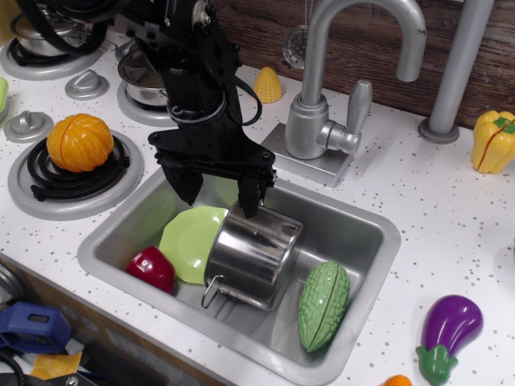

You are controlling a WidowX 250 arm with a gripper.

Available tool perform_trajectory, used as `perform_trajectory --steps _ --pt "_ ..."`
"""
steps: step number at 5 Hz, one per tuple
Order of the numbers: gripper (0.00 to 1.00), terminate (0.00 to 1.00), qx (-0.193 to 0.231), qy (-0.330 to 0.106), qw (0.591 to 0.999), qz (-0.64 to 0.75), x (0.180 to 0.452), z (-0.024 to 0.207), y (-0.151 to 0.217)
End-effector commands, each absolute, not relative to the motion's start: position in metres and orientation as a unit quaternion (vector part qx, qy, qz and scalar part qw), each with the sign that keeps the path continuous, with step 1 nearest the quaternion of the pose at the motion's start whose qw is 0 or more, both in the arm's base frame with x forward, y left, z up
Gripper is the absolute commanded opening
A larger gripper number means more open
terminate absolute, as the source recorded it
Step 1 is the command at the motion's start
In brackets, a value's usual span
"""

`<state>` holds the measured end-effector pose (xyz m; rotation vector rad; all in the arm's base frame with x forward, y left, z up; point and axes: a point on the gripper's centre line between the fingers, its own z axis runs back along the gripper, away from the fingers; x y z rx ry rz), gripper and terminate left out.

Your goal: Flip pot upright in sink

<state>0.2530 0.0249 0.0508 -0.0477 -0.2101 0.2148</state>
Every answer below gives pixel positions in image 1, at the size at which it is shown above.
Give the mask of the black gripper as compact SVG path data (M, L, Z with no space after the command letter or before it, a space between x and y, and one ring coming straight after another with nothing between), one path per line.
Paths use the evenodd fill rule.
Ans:
M245 218L255 217L276 180L275 156L244 133L238 96L221 95L212 111L168 110L178 127L153 132L148 140L175 193L191 206L205 175L233 179Z

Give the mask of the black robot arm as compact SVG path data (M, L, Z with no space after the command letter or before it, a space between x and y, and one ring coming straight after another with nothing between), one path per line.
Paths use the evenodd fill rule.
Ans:
M50 7L72 20L89 23L89 37L78 47L66 43L44 18L37 1L19 7L30 24L54 47L73 56L97 50L109 28L132 38L167 95L176 128L152 133L150 144L176 194L194 203L205 175L233 179L246 217L274 185L274 153L244 133L238 99L248 85L237 77L239 48L231 43L207 1L52 1Z

